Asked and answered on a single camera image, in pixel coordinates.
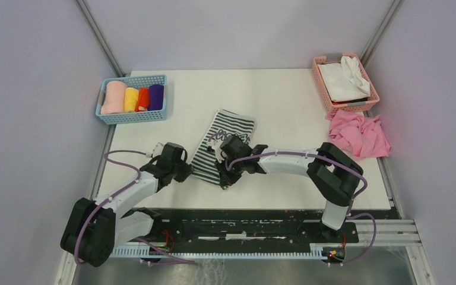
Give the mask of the yellow rolled towel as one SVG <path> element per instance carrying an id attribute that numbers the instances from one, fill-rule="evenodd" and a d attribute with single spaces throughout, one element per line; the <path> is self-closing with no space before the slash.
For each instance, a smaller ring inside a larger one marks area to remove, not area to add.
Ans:
<path id="1" fill-rule="evenodd" d="M 127 87 L 124 94 L 123 112 L 134 112 L 138 103 L 139 91 L 136 88 Z"/>

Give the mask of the green white striped towel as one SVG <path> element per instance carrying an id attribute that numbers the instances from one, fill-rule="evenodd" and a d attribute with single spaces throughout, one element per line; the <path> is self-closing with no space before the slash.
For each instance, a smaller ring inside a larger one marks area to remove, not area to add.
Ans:
<path id="1" fill-rule="evenodd" d="M 216 112 L 204 138 L 197 147 L 191 160 L 193 177 L 220 186 L 220 174 L 216 164 L 222 161 L 221 143 L 231 135 L 238 136 L 243 142 L 250 142 L 257 122 L 254 118 L 220 109 Z"/>

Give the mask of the white folded cloth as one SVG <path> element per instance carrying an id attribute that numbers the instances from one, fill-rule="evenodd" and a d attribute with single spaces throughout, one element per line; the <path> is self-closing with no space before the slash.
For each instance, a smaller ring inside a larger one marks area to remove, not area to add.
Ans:
<path id="1" fill-rule="evenodd" d="M 320 64 L 318 68 L 332 102 L 349 102 L 371 96 L 371 84 L 362 76 L 357 58 L 343 56 L 340 62 Z"/>

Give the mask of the pink plastic basket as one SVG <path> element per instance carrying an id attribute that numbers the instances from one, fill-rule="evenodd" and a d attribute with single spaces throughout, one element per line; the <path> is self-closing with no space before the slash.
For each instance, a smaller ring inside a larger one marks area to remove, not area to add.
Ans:
<path id="1" fill-rule="evenodd" d="M 322 56 L 316 56 L 312 61 L 312 78 L 315 80 L 316 87 L 319 93 L 319 97 L 322 100 L 322 103 L 325 107 L 327 113 L 332 113 L 338 110 L 345 110 L 348 112 L 366 112 L 369 111 L 375 104 L 380 101 L 379 95 L 375 90 L 374 86 L 371 84 L 371 80 L 366 73 L 366 70 L 361 62 L 359 62 L 360 72 L 362 77 L 370 83 L 370 96 L 366 100 L 354 100 L 340 103 L 333 103 L 330 98 L 330 94 L 324 84 L 323 76 L 319 70 L 320 64 L 331 64 L 331 63 L 340 63 L 343 56 L 348 56 L 350 58 L 356 58 L 359 60 L 359 57 L 355 53 L 329 53 Z"/>

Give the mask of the purple towel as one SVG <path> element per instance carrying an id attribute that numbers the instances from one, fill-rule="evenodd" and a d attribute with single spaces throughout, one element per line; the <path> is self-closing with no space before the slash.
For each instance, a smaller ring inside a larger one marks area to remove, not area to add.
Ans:
<path id="1" fill-rule="evenodd" d="M 164 102 L 164 86 L 154 84 L 149 86 L 149 105 L 148 111 L 162 110 Z"/>

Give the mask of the red rolled towel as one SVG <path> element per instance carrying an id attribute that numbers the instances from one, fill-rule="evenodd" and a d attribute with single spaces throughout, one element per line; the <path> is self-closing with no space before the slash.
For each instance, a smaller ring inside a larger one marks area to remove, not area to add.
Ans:
<path id="1" fill-rule="evenodd" d="M 138 100 L 135 105 L 136 112 L 147 111 L 150 104 L 150 93 L 148 88 L 141 87 L 138 91 Z"/>

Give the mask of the pink rolled towel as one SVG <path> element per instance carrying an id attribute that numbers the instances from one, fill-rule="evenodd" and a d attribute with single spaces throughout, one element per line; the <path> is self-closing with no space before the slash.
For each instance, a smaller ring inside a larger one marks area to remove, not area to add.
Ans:
<path id="1" fill-rule="evenodd" d="M 100 109 L 101 115 L 124 112 L 125 90 L 128 86 L 121 81 L 110 81 L 106 85 L 106 95 Z"/>

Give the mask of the pink crumpled towel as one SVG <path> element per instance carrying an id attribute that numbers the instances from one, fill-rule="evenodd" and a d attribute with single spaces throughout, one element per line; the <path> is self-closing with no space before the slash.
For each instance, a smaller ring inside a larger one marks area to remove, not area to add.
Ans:
<path id="1" fill-rule="evenodd" d="M 391 146 L 382 129 L 378 115 L 338 110 L 325 116 L 330 122 L 328 136 L 338 148 L 349 152 L 356 159 L 388 157 Z"/>

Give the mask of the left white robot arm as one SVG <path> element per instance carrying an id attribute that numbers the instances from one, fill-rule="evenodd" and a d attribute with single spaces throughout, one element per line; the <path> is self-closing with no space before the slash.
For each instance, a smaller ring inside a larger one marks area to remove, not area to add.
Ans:
<path id="1" fill-rule="evenodd" d="M 78 265 L 99 267 L 117 246 L 140 237 L 150 242 L 161 238 L 163 226 L 156 221 L 159 214 L 134 207 L 172 181 L 184 182 L 192 168 L 181 145 L 157 144 L 155 151 L 147 164 L 131 167 L 135 175 L 121 188 L 97 199 L 75 202 L 60 247 L 72 254 Z"/>

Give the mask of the aluminium frame rails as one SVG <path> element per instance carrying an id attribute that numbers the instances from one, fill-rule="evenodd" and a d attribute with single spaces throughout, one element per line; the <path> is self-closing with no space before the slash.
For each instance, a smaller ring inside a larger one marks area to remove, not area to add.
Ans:
<path id="1" fill-rule="evenodd" d="M 312 259 L 180 259 L 174 256 L 171 256 L 170 253 L 163 246 L 156 246 L 151 242 L 146 241 L 145 239 L 139 238 L 136 242 L 129 241 L 123 245 L 129 243 L 143 243 L 148 245 L 151 250 L 156 251 L 160 255 L 166 256 L 165 258 L 159 259 L 144 259 L 144 258 L 111 258 L 109 261 L 114 261 L 116 259 L 128 259 L 134 262 L 138 262 L 141 265 L 148 267 L 158 267 L 164 266 L 167 263 L 178 263 L 178 264 L 197 264 L 201 265 L 203 261 L 217 260 L 220 262 L 225 262 L 228 260 L 241 261 L 241 260 L 299 260 L 299 261 L 312 261 L 315 265 L 318 265 L 320 268 L 346 268 L 352 264 L 360 264 L 361 262 L 367 261 L 369 258 L 374 256 L 374 252 L 378 249 L 384 249 L 386 251 L 391 251 L 393 249 L 402 248 L 403 249 L 403 260 L 408 263 L 407 270 L 410 274 L 410 277 L 413 279 L 415 284 L 433 284 L 433 275 L 431 274 L 429 265 L 425 260 L 425 253 L 423 251 L 422 241 L 420 240 L 420 235 L 418 233 L 416 224 L 413 220 L 405 220 L 401 217 L 398 212 L 398 208 L 395 204 L 391 206 L 391 209 L 395 208 L 397 211 L 397 218 L 402 221 L 402 224 L 405 226 L 406 230 L 402 234 L 397 234 L 395 236 L 384 235 L 381 240 L 376 240 L 372 238 L 369 244 L 361 245 L 346 245 L 341 246 L 327 246 L 316 245 L 313 247 L 322 248 L 323 256 L 327 256 L 325 261 L 321 260 L 312 260 Z M 165 209 L 180 209 L 186 210 L 180 207 L 169 207 Z"/>

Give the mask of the blue plastic basket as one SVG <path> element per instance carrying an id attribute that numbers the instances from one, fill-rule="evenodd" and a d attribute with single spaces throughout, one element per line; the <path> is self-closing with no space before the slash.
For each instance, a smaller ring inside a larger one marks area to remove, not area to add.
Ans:
<path id="1" fill-rule="evenodd" d="M 120 81 L 125 83 L 128 87 L 139 89 L 141 87 L 148 88 L 154 84 L 160 84 L 164 86 L 164 96 L 162 108 L 160 110 L 151 110 L 145 112 L 129 112 L 129 113 L 116 113 L 102 115 L 101 110 L 103 103 L 105 102 L 107 85 L 112 81 Z M 99 88 L 97 96 L 97 105 L 95 115 L 101 119 L 107 125 L 117 124 L 133 124 L 141 122 L 155 122 L 164 121 L 167 119 L 167 75 L 164 74 L 153 74 L 136 77 L 119 77 L 119 78 L 108 78 L 103 80 Z"/>

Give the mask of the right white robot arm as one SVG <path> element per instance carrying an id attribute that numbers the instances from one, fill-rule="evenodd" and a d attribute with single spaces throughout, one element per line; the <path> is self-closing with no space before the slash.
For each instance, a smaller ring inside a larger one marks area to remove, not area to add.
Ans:
<path id="1" fill-rule="evenodd" d="M 279 150 L 265 144 L 251 147 L 237 135 L 229 135 L 224 141 L 209 141 L 208 149 L 216 156 L 223 188 L 235 184 L 244 173 L 309 178 L 326 200 L 319 223 L 319 235 L 326 242 L 335 242 L 343 235 L 353 201 L 368 185 L 363 169 L 329 142 L 317 149 Z"/>

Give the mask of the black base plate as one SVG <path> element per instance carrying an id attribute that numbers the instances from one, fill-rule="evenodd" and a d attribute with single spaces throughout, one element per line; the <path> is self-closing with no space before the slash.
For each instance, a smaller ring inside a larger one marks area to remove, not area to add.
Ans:
<path id="1" fill-rule="evenodd" d="M 180 210 L 136 208 L 153 226 L 139 238 L 171 254 L 301 254 L 316 245 L 369 244 L 372 238 L 405 232 L 395 208 L 353 213 L 342 228 L 321 224 L 322 210 Z"/>

